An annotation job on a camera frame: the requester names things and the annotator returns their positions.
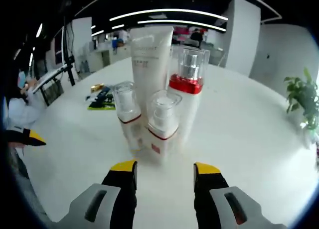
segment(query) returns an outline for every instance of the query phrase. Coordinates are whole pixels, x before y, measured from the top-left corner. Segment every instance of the ceiling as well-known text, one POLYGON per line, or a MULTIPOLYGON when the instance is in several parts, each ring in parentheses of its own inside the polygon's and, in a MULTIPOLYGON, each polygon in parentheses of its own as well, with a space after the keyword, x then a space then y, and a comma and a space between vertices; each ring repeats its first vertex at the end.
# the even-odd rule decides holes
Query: ceiling
MULTIPOLYGON (((21 48, 16 60, 21 66, 27 65, 32 47, 36 47, 37 55, 41 57, 48 44, 63 25, 63 15, 68 19, 82 10, 75 17, 92 17, 96 25, 93 32, 104 30, 111 32, 112 26, 125 24, 126 27, 137 26, 137 21, 151 20, 150 14, 139 14, 109 21, 110 18, 139 10, 156 8, 193 9, 222 15, 231 0, 7 0, 7 12, 4 20, 7 54, 12 59, 15 51, 21 48), (41 36, 35 38, 36 32, 43 23, 41 36)), ((261 8, 261 20, 276 17, 271 10, 256 0, 247 0, 261 8)), ((315 0, 263 0, 276 10, 283 18, 268 23, 288 23, 307 27, 316 39, 319 37, 319 27, 316 25, 316 11, 313 9, 315 0)), ((216 18, 194 14, 165 12, 168 19, 196 21, 206 24, 216 24, 216 18)))

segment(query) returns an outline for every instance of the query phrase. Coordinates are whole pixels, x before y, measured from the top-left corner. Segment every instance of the desk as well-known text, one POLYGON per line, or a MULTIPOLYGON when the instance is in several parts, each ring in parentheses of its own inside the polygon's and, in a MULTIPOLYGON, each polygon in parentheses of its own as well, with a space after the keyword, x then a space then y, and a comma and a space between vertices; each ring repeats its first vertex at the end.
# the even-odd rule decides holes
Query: desk
MULTIPOLYGON (((138 163, 134 228, 197 228, 193 163, 218 167, 262 206, 273 223, 290 225, 318 183, 316 152, 307 150, 286 117, 285 99, 236 72, 213 65, 183 152, 162 166, 138 163)), ((111 166, 132 159, 115 111, 88 111, 91 85, 132 80, 131 59, 92 74, 65 92, 33 125, 47 145, 24 150, 30 180, 53 221, 111 166)))

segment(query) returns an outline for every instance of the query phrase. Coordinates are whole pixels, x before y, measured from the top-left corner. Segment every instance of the potted plant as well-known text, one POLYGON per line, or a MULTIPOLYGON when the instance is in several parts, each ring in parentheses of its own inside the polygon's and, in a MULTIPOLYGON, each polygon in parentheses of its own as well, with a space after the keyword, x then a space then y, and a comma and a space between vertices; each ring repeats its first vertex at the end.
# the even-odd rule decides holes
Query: potted plant
POLYGON ((307 68, 304 68, 304 74, 307 81, 303 81, 299 77, 286 77, 284 82, 287 82, 287 100, 289 106, 287 113, 302 110, 301 122, 306 123, 309 130, 315 130, 319 123, 319 97, 317 94, 318 86, 312 81, 312 78, 307 68))

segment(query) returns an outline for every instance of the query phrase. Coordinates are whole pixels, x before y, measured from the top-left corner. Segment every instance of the person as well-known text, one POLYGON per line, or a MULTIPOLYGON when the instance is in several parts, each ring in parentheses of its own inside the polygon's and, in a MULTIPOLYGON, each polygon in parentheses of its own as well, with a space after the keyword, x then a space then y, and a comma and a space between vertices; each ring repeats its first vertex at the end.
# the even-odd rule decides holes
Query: person
POLYGON ((200 48, 200 44, 203 41, 203 35, 199 32, 198 28, 195 29, 195 31, 192 33, 190 38, 192 40, 198 41, 199 42, 198 47, 200 48))
POLYGON ((33 94, 36 79, 25 83, 24 72, 19 73, 18 85, 13 85, 6 93, 8 102, 8 119, 10 123, 30 129, 45 109, 44 102, 33 94))

